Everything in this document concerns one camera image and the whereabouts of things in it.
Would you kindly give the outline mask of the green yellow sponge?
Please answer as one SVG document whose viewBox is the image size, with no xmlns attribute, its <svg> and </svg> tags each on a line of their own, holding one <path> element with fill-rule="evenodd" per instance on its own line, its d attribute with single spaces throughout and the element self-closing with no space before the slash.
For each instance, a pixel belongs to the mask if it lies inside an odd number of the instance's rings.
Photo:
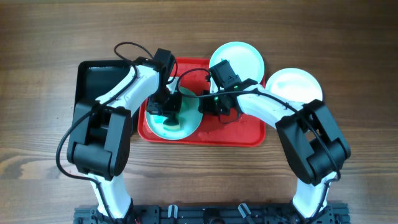
<svg viewBox="0 0 398 224">
<path fill-rule="evenodd" d="M 165 130 L 178 131 L 181 128 L 181 125 L 176 115 L 173 114 L 163 122 L 163 127 Z"/>
</svg>

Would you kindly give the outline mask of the white plate bottom green stain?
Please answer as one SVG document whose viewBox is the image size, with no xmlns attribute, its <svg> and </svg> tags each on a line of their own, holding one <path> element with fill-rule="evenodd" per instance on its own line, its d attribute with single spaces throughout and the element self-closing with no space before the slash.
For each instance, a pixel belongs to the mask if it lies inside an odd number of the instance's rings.
<svg viewBox="0 0 398 224">
<path fill-rule="evenodd" d="M 187 138 L 197 130 L 202 121 L 203 115 L 198 111 L 199 99 L 194 92 L 184 87 L 180 87 L 179 90 L 175 91 L 182 95 L 181 110 L 175 114 L 181 125 L 178 131 L 165 130 L 163 127 L 163 122 L 172 115 L 159 116 L 146 111 L 146 123 L 149 129 L 161 139 L 176 141 Z"/>
</svg>

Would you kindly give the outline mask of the white plate green stain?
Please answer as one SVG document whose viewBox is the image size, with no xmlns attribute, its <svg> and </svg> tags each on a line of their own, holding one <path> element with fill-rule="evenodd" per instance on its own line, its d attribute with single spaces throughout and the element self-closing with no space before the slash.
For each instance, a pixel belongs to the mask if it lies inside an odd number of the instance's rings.
<svg viewBox="0 0 398 224">
<path fill-rule="evenodd" d="M 323 101 L 323 90 L 318 80 L 299 68 L 284 68 L 275 72 L 266 82 L 265 89 L 290 101 Z"/>
<path fill-rule="evenodd" d="M 203 115 L 198 111 L 199 99 L 194 92 L 184 87 L 180 87 L 179 90 L 175 91 L 182 95 L 181 110 L 175 114 L 181 125 L 178 131 L 165 130 L 163 127 L 163 122 L 172 115 L 159 116 L 146 111 L 146 123 L 149 129 L 161 139 L 176 141 L 187 138 L 197 130 L 202 121 Z"/>
<path fill-rule="evenodd" d="M 229 69 L 221 68 L 219 79 L 213 77 L 210 79 L 210 93 L 216 93 L 222 89 L 233 88 L 239 81 L 244 82 L 247 79 L 260 84 L 264 78 L 265 64 L 257 49 L 245 42 L 228 42 L 215 50 L 210 58 L 209 69 L 221 63 L 226 65 L 227 61 L 234 72 Z"/>
</svg>

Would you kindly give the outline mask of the white plate top green stain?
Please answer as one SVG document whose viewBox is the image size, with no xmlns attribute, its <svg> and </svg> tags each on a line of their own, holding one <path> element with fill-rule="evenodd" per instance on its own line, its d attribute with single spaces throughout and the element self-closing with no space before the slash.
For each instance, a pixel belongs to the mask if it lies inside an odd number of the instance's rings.
<svg viewBox="0 0 398 224">
<path fill-rule="evenodd" d="M 213 77 L 210 79 L 210 93 L 216 93 L 222 89 L 233 88 L 239 81 L 244 82 L 247 79 L 260 84 L 264 78 L 265 64 L 257 49 L 245 42 L 228 42 L 215 50 L 210 58 L 209 69 L 221 63 L 226 65 L 227 61 L 234 72 L 229 69 L 221 68 L 219 79 Z"/>
</svg>

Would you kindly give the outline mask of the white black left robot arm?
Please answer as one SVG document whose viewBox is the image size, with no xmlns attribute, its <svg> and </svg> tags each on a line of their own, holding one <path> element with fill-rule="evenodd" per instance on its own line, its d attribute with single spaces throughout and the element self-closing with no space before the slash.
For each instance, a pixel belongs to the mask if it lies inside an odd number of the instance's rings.
<svg viewBox="0 0 398 224">
<path fill-rule="evenodd" d="M 150 114 L 178 125 L 182 97 L 171 89 L 177 66 L 169 50 L 135 60 L 85 61 L 78 67 L 71 128 L 62 138 L 68 162 L 91 182 L 98 207 L 78 209 L 75 223 L 138 223 L 123 170 L 130 153 L 134 113 L 147 103 Z"/>
</svg>

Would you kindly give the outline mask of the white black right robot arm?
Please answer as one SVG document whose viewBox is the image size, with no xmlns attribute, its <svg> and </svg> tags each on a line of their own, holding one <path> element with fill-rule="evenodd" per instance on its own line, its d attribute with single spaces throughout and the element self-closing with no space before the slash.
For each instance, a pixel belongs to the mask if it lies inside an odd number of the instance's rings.
<svg viewBox="0 0 398 224">
<path fill-rule="evenodd" d="M 341 168 L 351 149 L 330 110 L 322 100 L 289 101 L 266 90 L 253 79 L 243 80 L 227 60 L 208 69 L 215 93 L 203 95 L 216 110 L 235 108 L 276 129 L 287 162 L 298 178 L 292 203 L 307 222 L 325 209 L 331 183 L 341 179 Z"/>
</svg>

